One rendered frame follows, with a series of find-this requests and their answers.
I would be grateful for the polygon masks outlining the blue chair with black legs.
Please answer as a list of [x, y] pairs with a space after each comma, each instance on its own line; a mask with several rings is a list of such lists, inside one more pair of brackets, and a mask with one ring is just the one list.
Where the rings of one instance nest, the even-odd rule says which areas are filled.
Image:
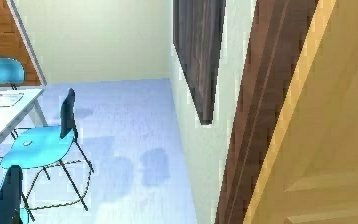
[[16, 90], [25, 81], [22, 64], [13, 58], [0, 57], [0, 85], [8, 84]]
[[71, 146], [75, 144], [81, 153], [84, 162], [89, 167], [89, 173], [94, 173], [92, 162], [87, 158], [82, 147], [78, 143], [79, 133], [74, 114], [75, 99], [75, 91], [73, 88], [70, 88], [66, 98], [61, 104], [60, 124], [29, 128], [21, 133], [15, 139], [11, 149], [1, 160], [0, 165], [2, 168], [18, 165], [22, 169], [40, 168], [43, 171], [54, 166], [61, 166], [78, 196], [76, 201], [64, 203], [64, 206], [80, 202], [83, 205], [83, 208], [88, 210], [84, 197], [88, 191], [87, 188], [90, 184], [90, 178], [87, 178], [87, 188], [83, 193], [80, 193], [66, 168], [68, 162], [63, 161], [63, 158], [67, 155]]
[[21, 205], [23, 172], [19, 165], [7, 169], [0, 184], [0, 224], [32, 224], [30, 211]]

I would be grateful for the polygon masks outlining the light wooden room door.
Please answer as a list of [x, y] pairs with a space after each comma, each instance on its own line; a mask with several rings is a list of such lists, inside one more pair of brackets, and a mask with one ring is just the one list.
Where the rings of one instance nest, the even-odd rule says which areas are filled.
[[319, 0], [242, 224], [358, 224], [358, 0]]

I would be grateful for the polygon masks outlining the white table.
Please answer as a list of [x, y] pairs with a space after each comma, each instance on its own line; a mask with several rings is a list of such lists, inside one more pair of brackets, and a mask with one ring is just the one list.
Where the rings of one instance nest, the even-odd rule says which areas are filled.
[[0, 144], [29, 115], [35, 127], [47, 126], [38, 98], [43, 89], [0, 90], [1, 94], [19, 94], [22, 98], [13, 106], [0, 107]]

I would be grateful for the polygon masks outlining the white paper sheet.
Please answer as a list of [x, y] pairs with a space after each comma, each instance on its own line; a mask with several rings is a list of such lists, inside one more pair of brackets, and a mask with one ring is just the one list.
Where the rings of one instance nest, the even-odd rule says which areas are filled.
[[23, 93], [0, 94], [0, 108], [14, 106], [23, 96]]

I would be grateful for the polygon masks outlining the brown wooden room door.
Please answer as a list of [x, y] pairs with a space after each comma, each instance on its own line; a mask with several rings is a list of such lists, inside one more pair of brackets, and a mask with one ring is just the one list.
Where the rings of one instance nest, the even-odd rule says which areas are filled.
[[47, 84], [14, 0], [0, 0], [0, 57], [17, 59], [23, 65], [24, 86]]

